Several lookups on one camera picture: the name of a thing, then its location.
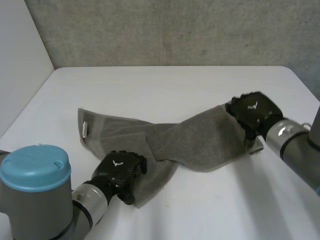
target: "robotic hand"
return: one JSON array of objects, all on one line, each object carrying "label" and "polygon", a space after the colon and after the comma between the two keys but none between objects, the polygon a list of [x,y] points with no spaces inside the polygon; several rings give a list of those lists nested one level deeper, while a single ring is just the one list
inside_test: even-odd
[{"label": "robotic hand", "polygon": [[[95,169],[92,179],[72,192],[73,205],[82,211],[89,223],[89,231],[100,222],[111,198],[117,195],[127,205],[135,202],[132,187],[139,174],[147,173],[147,159],[135,152],[112,151]],[[82,224],[75,224],[75,240],[83,239]]]},{"label": "robotic hand", "polygon": [[266,144],[320,195],[320,110],[310,132],[283,117],[281,110],[261,92],[234,97],[225,105],[254,143],[262,136]]},{"label": "robotic hand", "polygon": [[146,173],[147,159],[144,156],[125,150],[112,151],[95,169],[92,180],[85,184],[101,189],[107,199],[117,195],[125,204],[132,205],[135,203],[135,197],[131,193],[133,182],[138,174]]}]

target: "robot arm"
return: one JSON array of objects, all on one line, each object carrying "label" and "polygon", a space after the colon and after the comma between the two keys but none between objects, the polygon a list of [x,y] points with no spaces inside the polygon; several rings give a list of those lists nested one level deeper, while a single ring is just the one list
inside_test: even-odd
[{"label": "robot arm", "polygon": [[[63,172],[69,162],[60,159],[61,153],[67,155],[61,148],[49,145],[21,148],[11,154],[1,151],[0,177],[9,175],[12,170],[7,169],[13,167],[25,175],[34,174],[29,165],[35,161],[40,168],[44,166],[46,171],[41,169],[41,173]],[[91,180],[73,191],[70,174],[57,187],[38,192],[21,190],[0,180],[0,213],[8,215],[14,240],[84,240],[107,212],[113,196],[117,195],[127,205],[135,202],[131,192],[133,182],[137,175],[146,173],[147,160],[143,156],[112,151],[101,161]]]},{"label": "robot arm", "polygon": [[261,92],[234,97],[225,106],[253,142],[262,136],[266,144],[320,196],[320,109],[310,131],[287,119]]}]

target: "silver arm segment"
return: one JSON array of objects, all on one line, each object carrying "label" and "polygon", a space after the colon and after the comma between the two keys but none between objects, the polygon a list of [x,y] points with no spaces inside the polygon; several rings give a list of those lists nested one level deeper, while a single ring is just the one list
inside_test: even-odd
[{"label": "silver arm segment", "polygon": [[265,142],[320,196],[320,108],[310,132],[284,119],[270,128]]}]

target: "gray cylinder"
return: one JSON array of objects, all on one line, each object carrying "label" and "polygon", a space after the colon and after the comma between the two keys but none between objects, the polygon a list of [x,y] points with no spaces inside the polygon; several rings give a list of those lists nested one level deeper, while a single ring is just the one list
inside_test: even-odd
[{"label": "gray cylinder", "polygon": [[49,145],[8,154],[0,165],[0,209],[15,240],[73,239],[71,167],[67,153]]},{"label": "gray cylinder", "polygon": [[22,192],[3,183],[4,213],[15,240],[49,240],[68,230],[73,218],[70,179],[45,192]]}]

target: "concrete wall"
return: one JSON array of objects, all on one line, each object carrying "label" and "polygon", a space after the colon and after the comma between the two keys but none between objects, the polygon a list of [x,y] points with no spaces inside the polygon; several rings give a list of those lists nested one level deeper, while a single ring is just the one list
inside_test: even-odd
[{"label": "concrete wall", "polygon": [[25,2],[0,0],[0,138],[53,71]]},{"label": "concrete wall", "polygon": [[286,66],[320,99],[319,0],[25,1],[55,68]]}]

